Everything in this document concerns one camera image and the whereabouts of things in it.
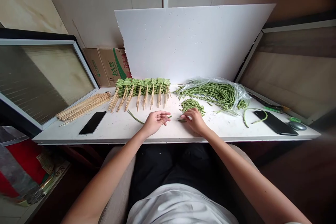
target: black pants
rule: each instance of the black pants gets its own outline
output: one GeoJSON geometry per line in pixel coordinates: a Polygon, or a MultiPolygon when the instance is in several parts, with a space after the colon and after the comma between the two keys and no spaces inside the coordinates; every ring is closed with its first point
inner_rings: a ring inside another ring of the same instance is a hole
{"type": "Polygon", "coordinates": [[[208,143],[144,144],[136,154],[128,210],[158,187],[180,183],[191,186],[230,210],[232,196],[208,143]]]}

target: computer mouse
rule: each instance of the computer mouse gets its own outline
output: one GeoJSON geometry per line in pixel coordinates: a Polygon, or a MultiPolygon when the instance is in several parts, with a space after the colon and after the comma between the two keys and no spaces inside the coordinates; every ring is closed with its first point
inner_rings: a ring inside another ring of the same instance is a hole
{"type": "Polygon", "coordinates": [[[293,129],[295,129],[295,130],[303,131],[303,130],[307,129],[307,127],[305,125],[303,125],[302,123],[300,123],[300,122],[290,121],[290,122],[288,122],[288,125],[290,127],[292,127],[293,129]]]}

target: metal frame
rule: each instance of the metal frame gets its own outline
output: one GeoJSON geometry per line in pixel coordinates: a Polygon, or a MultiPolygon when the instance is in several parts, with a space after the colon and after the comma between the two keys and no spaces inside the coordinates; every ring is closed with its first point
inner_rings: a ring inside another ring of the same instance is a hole
{"type": "MultiPolygon", "coordinates": [[[[67,107],[66,109],[76,105],[77,103],[85,100],[86,98],[88,98],[89,96],[91,96],[93,93],[95,93],[98,89],[99,86],[95,80],[95,78],[93,77],[93,74],[89,68],[89,66],[86,63],[86,60],[82,54],[82,51],[80,50],[77,42],[75,40],[40,40],[40,39],[15,39],[15,38],[0,38],[0,46],[27,46],[27,45],[65,45],[65,44],[71,44],[73,45],[73,48],[80,60],[80,62],[82,63],[86,73],[88,74],[94,89],[89,92],[88,94],[86,94],[85,96],[83,96],[82,98],[80,98],[78,101],[76,101],[75,103],[73,103],[72,105],[70,105],[69,107],[67,107]]],[[[10,106],[12,109],[16,110],[17,112],[19,112],[25,119],[27,119],[29,122],[31,122],[32,124],[34,124],[36,127],[38,127],[40,130],[44,130],[47,127],[49,127],[53,122],[55,122],[57,120],[57,117],[54,116],[53,118],[51,118],[50,120],[48,120],[47,122],[45,122],[44,124],[39,124],[36,120],[34,120],[30,115],[28,115],[26,112],[24,112],[21,108],[19,108],[17,105],[15,105],[12,101],[10,101],[7,97],[5,97],[3,94],[0,93],[0,99],[5,102],[8,106],[10,106]]]]}
{"type": "MultiPolygon", "coordinates": [[[[240,78],[242,77],[246,67],[248,66],[254,51],[256,50],[262,36],[264,33],[274,33],[274,32],[286,32],[286,31],[292,31],[292,30],[305,30],[305,29],[315,29],[315,28],[324,28],[324,27],[332,27],[332,26],[336,26],[336,19],[331,19],[331,20],[323,20],[323,21],[317,21],[317,22],[310,22],[310,23],[298,23],[298,24],[292,24],[292,25],[288,25],[288,26],[278,26],[278,27],[271,27],[271,28],[265,28],[262,29],[261,32],[259,33],[258,37],[256,38],[253,47],[251,48],[251,51],[249,52],[249,54],[246,57],[246,60],[244,61],[241,70],[239,71],[237,78],[234,80],[235,82],[239,82],[240,78]]],[[[270,99],[268,99],[265,96],[262,96],[260,94],[258,94],[257,92],[254,92],[253,90],[246,88],[245,89],[253,94],[255,94],[256,96],[260,97],[261,99],[274,104],[274,105],[280,105],[270,99]]],[[[317,113],[315,113],[314,115],[312,115],[309,118],[304,118],[298,114],[296,114],[293,111],[289,111],[286,112],[288,115],[299,118],[304,124],[306,125],[310,125],[311,123],[315,122],[316,120],[318,120],[319,118],[321,118],[323,115],[325,115],[328,111],[319,111],[317,113]]]]}

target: white foam board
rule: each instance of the white foam board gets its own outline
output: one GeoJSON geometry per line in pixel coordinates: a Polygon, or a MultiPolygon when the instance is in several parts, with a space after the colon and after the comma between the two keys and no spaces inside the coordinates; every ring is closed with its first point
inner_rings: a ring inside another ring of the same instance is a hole
{"type": "Polygon", "coordinates": [[[275,4],[116,10],[133,78],[233,80],[275,4]]]}

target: smartphone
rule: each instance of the smartphone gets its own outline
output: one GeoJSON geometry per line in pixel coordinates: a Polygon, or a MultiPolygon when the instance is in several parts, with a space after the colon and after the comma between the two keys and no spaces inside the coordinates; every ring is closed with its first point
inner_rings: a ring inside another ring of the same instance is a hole
{"type": "Polygon", "coordinates": [[[92,134],[96,130],[97,126],[99,125],[100,121],[103,119],[105,114],[106,111],[96,112],[87,122],[84,128],[80,131],[79,134],[80,135],[92,134]]]}
{"type": "MultiPolygon", "coordinates": [[[[297,136],[299,134],[291,127],[289,127],[287,124],[276,118],[270,112],[266,113],[267,113],[267,119],[263,122],[266,123],[267,126],[270,127],[275,133],[279,135],[293,135],[293,136],[297,136]]],[[[260,119],[264,119],[266,116],[264,111],[254,111],[254,114],[260,119]]]]}

